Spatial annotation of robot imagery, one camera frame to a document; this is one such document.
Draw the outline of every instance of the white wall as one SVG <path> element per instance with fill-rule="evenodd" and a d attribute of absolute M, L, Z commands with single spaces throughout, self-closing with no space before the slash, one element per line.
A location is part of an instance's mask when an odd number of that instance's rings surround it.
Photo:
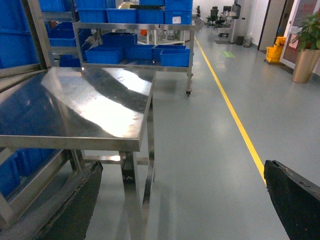
<path fill-rule="evenodd" d="M 252 43 L 255 45 L 259 45 L 268 3 L 268 0 L 252 0 L 251 2 L 252 10 L 247 32 L 251 35 Z"/>
<path fill-rule="evenodd" d="M 266 50 L 267 47 L 273 46 L 285 2 L 285 0 L 270 1 L 259 50 Z"/>
<path fill-rule="evenodd" d="M 217 6 L 219 13 L 224 9 L 224 6 L 232 6 L 235 0 L 193 0 L 192 12 L 196 13 L 196 7 L 200 6 L 201 18 L 207 21 L 206 17 L 210 16 L 212 7 Z"/>

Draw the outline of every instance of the glass door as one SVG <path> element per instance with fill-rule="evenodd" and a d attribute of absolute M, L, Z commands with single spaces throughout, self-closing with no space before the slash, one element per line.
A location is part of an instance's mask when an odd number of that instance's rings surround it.
<path fill-rule="evenodd" d="M 320 7 L 320 0 L 297 0 L 293 18 L 290 22 L 288 34 L 286 36 L 285 45 L 282 51 L 280 62 L 290 68 L 295 68 L 298 56 L 298 42 L 292 43 L 296 34 L 301 31 L 301 23 L 308 15 L 317 12 Z"/>

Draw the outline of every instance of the gray epoxy floor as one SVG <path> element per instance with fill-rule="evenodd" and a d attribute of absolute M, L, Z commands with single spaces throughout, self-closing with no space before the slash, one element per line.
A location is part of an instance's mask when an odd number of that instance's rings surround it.
<path fill-rule="evenodd" d="M 196 33 L 261 160 L 320 185 L 320 83 L 298 84 L 253 47 Z M 230 51 L 235 58 L 223 57 Z M 157 73 L 156 178 L 148 240 L 288 240 L 266 186 L 197 45 L 191 97 L 185 73 Z M 146 168 L 139 167 L 140 188 Z M 104 167 L 87 240 L 129 239 L 120 167 Z"/>

